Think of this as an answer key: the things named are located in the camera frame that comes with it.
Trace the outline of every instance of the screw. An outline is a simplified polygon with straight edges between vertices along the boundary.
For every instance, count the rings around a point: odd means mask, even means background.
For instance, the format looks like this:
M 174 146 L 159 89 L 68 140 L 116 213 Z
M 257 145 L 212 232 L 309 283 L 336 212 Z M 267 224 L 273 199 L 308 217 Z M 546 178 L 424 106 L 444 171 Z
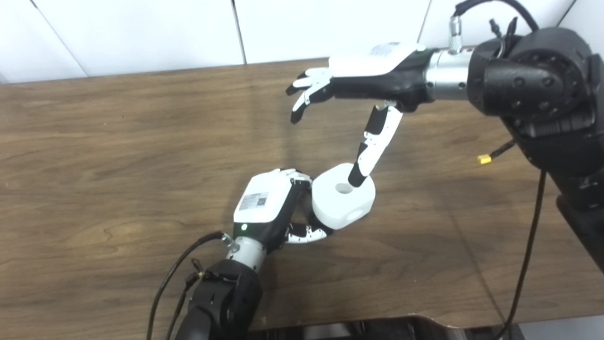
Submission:
M 518 78 L 514 79 L 514 86 L 516 86 L 516 87 L 523 87 L 524 86 L 524 78 L 518 77 Z
M 545 85 L 546 87 L 550 87 L 552 85 L 554 85 L 554 79 L 552 77 L 545 77 L 542 80 L 543 85 Z

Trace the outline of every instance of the white robotic hand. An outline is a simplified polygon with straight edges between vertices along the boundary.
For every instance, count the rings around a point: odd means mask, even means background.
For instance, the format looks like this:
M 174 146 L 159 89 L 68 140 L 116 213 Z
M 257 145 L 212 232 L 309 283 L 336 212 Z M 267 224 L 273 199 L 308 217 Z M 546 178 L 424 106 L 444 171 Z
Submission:
M 426 99 L 416 86 L 418 78 L 424 84 L 423 72 L 433 52 L 417 44 L 390 42 L 359 54 L 332 56 L 329 67 L 310 68 L 287 88 L 288 96 L 304 90 L 291 122 L 299 122 L 310 104 L 332 97 L 393 100 L 403 110 L 414 111 Z
M 304 193 L 310 192 L 312 183 L 310 176 L 296 169 L 275 169 L 253 176 L 233 213 L 235 242 L 247 244 L 251 250 L 236 250 L 229 256 L 240 262 L 252 261 L 284 243 L 308 243 L 330 235 L 333 231 L 320 224 L 291 222 L 294 209 Z M 250 267 L 259 269 L 259 261 L 253 262 Z

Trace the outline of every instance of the robot fingertip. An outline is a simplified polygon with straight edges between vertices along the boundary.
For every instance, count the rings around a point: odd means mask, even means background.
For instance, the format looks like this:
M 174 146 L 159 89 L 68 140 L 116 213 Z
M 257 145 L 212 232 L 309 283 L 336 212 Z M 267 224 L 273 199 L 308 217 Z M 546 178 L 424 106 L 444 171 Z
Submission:
M 298 92 L 300 89 L 290 85 L 287 89 L 285 89 L 285 94 L 287 94 L 288 96 L 291 96 L 292 94 L 295 94 L 296 92 Z
M 292 111 L 291 118 L 289 119 L 292 124 L 296 124 L 302 120 L 302 115 L 304 114 L 304 110 Z

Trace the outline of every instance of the wood grain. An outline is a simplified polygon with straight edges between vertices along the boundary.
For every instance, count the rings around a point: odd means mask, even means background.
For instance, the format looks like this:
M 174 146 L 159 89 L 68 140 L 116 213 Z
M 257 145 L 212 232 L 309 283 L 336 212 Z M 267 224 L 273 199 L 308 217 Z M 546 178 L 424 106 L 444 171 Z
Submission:
M 322 60 L 0 87 L 0 329 L 4 339 L 140 339 L 166 270 L 230 232 L 249 178 L 316 177 L 354 159 L 372 102 L 331 100 L 289 123 L 284 89 Z M 262 270 L 254 329 L 419 315 L 452 327 L 507 315 L 538 172 L 466 103 L 407 114 L 376 167 L 370 215 Z M 604 313 L 604 275 L 549 183 L 518 321 Z M 196 253 L 205 265 L 226 254 Z M 160 305 L 156 336 L 192 270 Z

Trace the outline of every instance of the black finger segment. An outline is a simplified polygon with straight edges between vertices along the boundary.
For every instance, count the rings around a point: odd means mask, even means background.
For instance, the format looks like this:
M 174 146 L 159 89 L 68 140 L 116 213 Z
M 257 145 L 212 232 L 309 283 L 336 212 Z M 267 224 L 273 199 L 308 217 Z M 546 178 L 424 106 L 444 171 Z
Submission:
M 293 84 L 290 85 L 287 89 L 285 89 L 285 94 L 287 94 L 288 96 L 291 96 L 292 94 L 295 94 L 296 92 L 298 92 L 300 89 L 295 87 Z
M 355 165 L 352 167 L 350 171 L 350 175 L 348 175 L 348 183 L 354 186 L 355 188 L 360 187 L 365 181 L 365 176 L 361 174 L 361 169 L 359 168 L 359 162 L 355 162 Z
M 388 115 L 388 108 L 385 107 L 383 109 L 379 109 L 376 106 L 373 107 L 373 111 L 371 111 L 371 115 L 369 116 L 369 121 L 367 121 L 367 126 L 365 127 L 365 131 L 370 134 L 379 135 L 382 133 L 384 129 L 384 125 L 386 124 L 386 116 Z
M 292 124 L 296 124 L 302 120 L 302 115 L 304 114 L 304 109 L 306 109 L 306 103 L 302 104 L 296 111 L 292 111 L 292 116 L 289 119 Z

